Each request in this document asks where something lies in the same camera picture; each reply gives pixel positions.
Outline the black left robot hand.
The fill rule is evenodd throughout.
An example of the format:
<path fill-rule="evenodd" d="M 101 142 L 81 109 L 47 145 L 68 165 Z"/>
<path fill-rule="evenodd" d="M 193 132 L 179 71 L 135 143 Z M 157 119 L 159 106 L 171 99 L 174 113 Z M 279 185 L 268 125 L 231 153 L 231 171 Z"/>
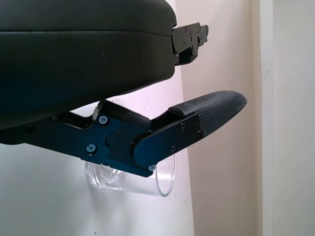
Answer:
<path fill-rule="evenodd" d="M 109 101 L 170 79 L 207 41 L 164 0 L 3 0 L 0 141 L 141 177 L 212 134 L 247 104 L 217 91 L 149 119 Z"/>

